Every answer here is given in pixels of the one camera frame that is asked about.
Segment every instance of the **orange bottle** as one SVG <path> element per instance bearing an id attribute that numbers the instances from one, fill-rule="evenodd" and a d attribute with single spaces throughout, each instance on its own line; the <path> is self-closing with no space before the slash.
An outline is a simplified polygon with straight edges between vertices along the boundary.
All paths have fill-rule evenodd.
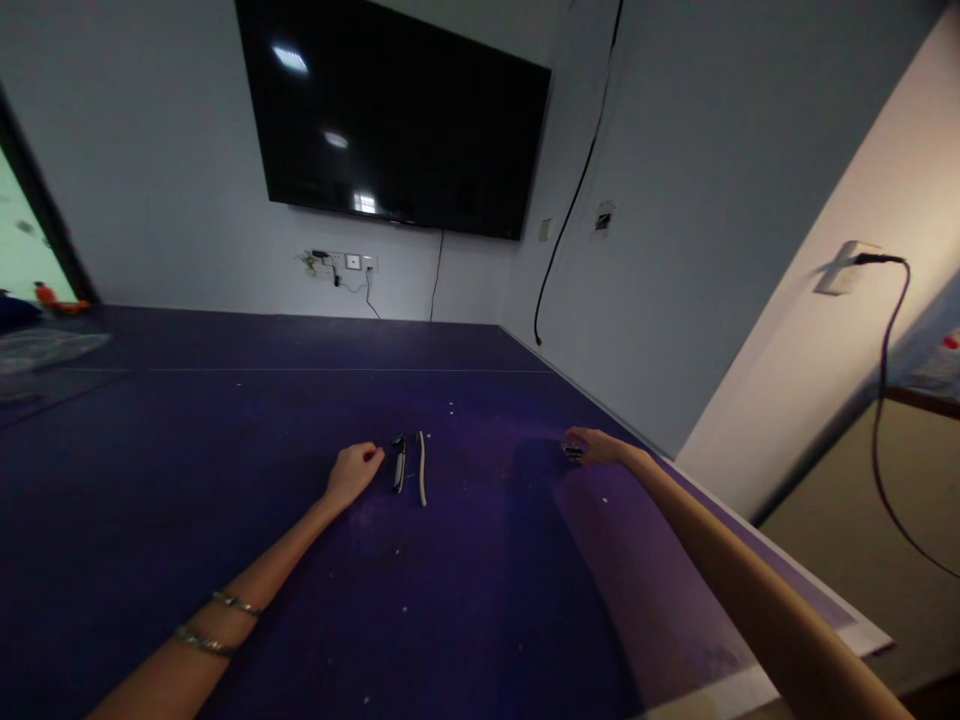
<path id="1" fill-rule="evenodd" d="M 37 300 L 40 301 L 40 304 L 45 308 L 55 308 L 60 303 L 57 301 L 57 294 L 53 292 L 50 288 L 44 285 L 42 282 L 35 282 L 36 288 L 33 291 L 33 294 L 37 296 Z"/>

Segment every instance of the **purple table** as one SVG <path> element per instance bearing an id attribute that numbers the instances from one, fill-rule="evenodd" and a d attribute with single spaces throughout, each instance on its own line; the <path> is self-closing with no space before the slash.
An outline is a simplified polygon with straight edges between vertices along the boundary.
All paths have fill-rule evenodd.
<path id="1" fill-rule="evenodd" d="M 0 431 L 0 689 L 80 717 L 318 496 L 337 450 L 393 459 L 304 558 L 202 715 L 736 717 L 776 694 L 639 486 L 569 465 L 630 436 L 489 326 L 108 308 L 111 371 Z M 889 638 L 671 466 L 858 653 Z"/>

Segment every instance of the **orange object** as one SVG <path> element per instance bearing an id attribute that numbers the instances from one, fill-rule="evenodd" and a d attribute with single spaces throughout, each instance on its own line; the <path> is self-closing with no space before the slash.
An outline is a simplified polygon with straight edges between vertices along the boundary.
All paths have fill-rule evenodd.
<path id="1" fill-rule="evenodd" d="M 57 294 L 41 282 L 35 282 L 33 294 L 37 296 L 40 304 L 46 308 L 56 308 L 60 303 L 57 301 Z"/>
<path id="2" fill-rule="evenodd" d="M 79 315 L 89 309 L 90 303 L 86 300 L 81 300 L 76 303 L 57 303 L 56 305 L 56 310 L 62 312 L 64 315 Z"/>
<path id="3" fill-rule="evenodd" d="M 79 315 L 90 309 L 90 303 L 86 300 L 75 303 L 62 303 L 57 300 L 57 294 L 42 282 L 35 282 L 34 285 L 36 285 L 36 287 L 33 293 L 37 296 L 37 300 L 49 310 L 53 310 L 61 315 Z"/>

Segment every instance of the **forearm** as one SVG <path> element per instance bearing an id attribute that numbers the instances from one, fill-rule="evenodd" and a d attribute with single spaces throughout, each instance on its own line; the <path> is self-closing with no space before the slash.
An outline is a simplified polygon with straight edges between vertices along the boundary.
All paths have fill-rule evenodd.
<path id="1" fill-rule="evenodd" d="M 225 588 L 258 609 L 266 609 L 321 532 L 342 511 L 341 503 L 320 500 L 283 537 Z M 256 617 L 219 601 L 204 605 L 186 625 L 202 637 L 238 648 L 253 631 Z M 229 666 L 229 658 L 193 649 L 171 638 L 147 658 L 89 716 L 113 718 L 192 718 Z"/>
<path id="2" fill-rule="evenodd" d="M 647 453 L 624 445 L 621 462 L 799 718 L 911 717 L 820 616 Z"/>

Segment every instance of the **doorway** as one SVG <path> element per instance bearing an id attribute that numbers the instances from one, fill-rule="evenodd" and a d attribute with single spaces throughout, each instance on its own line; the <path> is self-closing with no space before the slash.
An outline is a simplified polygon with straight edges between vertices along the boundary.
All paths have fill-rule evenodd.
<path id="1" fill-rule="evenodd" d="M 62 302 L 97 301 L 0 88 L 0 290 L 35 302 L 36 282 Z"/>

